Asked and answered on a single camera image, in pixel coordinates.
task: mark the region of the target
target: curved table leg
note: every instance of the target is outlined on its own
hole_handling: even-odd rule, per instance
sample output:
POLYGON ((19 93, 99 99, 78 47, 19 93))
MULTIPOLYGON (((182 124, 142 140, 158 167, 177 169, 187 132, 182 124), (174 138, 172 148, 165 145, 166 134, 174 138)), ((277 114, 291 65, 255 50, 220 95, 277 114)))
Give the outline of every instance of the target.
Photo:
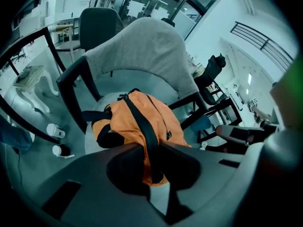
POLYGON ((17 94, 18 94, 18 96, 19 96, 20 98, 22 98, 24 101, 28 102, 32 108, 35 108, 35 105, 33 104, 33 102, 32 102, 31 100, 29 100, 29 98, 27 98, 27 97, 22 93, 21 90, 19 90, 18 88, 16 88, 16 92, 17 92, 17 94))
POLYGON ((54 87, 53 87, 53 81, 52 81, 51 75, 50 75, 47 71, 44 70, 43 76, 46 77, 47 82, 48 82, 48 86, 49 86, 49 88, 50 88, 52 94, 54 94, 55 96, 58 96, 58 95, 59 95, 59 92, 57 92, 57 91, 54 89, 54 87))
POLYGON ((36 108, 39 108, 39 106, 41 106, 45 109, 45 111, 47 113, 51 112, 49 107, 40 98, 38 98, 34 89, 30 93, 29 92, 22 92, 22 93, 24 94, 25 97, 32 99, 34 104, 35 104, 35 102, 38 104, 38 106, 36 106, 36 108))

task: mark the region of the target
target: jeans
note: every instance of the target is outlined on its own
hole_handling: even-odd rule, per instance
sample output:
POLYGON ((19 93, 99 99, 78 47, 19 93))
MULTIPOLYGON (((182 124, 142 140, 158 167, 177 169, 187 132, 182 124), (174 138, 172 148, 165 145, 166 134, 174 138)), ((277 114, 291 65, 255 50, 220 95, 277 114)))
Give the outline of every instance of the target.
POLYGON ((33 143, 29 132, 12 126, 1 115, 0 142, 22 150, 29 149, 33 143))

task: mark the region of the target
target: white side table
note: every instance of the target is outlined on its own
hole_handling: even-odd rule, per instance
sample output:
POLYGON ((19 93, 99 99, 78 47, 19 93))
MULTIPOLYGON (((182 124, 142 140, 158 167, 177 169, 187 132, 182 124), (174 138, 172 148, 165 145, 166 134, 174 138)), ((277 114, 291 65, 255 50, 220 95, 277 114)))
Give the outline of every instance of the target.
POLYGON ((46 77, 51 92, 58 96, 59 92, 54 89, 51 75, 44 66, 26 66, 16 78, 13 86, 16 88, 17 94, 27 101, 32 108, 39 108, 50 113, 49 107, 35 93, 35 85, 41 77, 46 77))

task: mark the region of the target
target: orange backpack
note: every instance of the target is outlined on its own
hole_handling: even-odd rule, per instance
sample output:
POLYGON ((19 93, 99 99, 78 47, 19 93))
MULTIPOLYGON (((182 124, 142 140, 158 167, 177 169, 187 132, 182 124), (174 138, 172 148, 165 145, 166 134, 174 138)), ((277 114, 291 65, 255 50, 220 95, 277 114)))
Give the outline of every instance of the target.
POLYGON ((128 143, 144 147, 143 183, 160 186, 167 183, 155 155, 159 141, 169 141, 191 147, 171 109, 153 96, 138 89, 120 95, 117 102, 108 105, 104 112, 84 111, 86 121, 92 121, 96 141, 103 148, 112 148, 128 143))

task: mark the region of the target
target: staircase railing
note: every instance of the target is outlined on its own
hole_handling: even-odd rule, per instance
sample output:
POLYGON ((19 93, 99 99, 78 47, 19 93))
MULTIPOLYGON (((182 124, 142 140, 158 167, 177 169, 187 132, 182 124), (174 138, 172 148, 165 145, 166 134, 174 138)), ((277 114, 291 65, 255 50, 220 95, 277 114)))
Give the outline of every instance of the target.
POLYGON ((236 22, 231 33, 257 47, 282 71, 286 71, 293 62, 293 58, 280 45, 252 27, 236 22))

